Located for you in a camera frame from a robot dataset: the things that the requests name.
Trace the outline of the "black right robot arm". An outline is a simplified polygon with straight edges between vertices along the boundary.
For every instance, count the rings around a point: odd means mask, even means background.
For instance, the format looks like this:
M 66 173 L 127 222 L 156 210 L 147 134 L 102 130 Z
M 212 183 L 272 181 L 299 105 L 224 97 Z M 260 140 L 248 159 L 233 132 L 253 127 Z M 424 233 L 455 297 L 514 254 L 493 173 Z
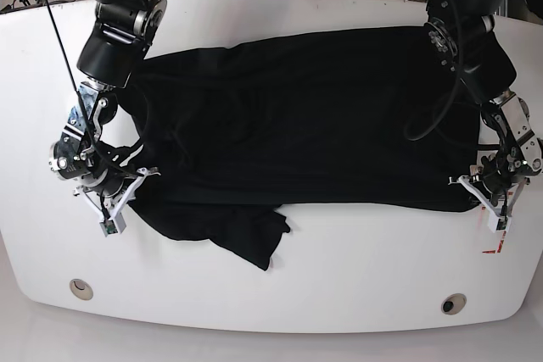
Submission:
M 124 231 L 123 207 L 155 168 L 134 168 L 125 160 L 142 145 L 114 148 L 102 142 L 104 126 L 116 115 L 117 91 L 152 46 L 166 0 L 95 0 L 95 23 L 77 61 L 86 79 L 74 86 L 71 109 L 60 139 L 50 149 L 50 169 L 62 180 L 76 180 L 75 194 L 98 216 L 104 235 Z

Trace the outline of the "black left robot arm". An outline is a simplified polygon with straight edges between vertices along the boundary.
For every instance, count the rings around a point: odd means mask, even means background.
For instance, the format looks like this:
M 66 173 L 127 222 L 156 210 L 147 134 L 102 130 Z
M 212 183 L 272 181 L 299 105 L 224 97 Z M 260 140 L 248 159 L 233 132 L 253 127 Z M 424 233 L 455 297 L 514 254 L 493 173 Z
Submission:
M 474 195 L 489 212 L 492 231 L 504 231 L 512 209 L 530 179 L 542 172 L 542 141 L 529 123 L 529 109 L 510 88 L 517 72 L 495 36 L 494 12 L 504 0 L 428 0 L 428 36 L 442 65 L 455 75 L 445 101 L 431 110 L 422 131 L 411 123 L 404 129 L 410 141 L 436 130 L 462 89 L 466 89 L 484 123 L 499 142 L 492 154 L 454 183 Z

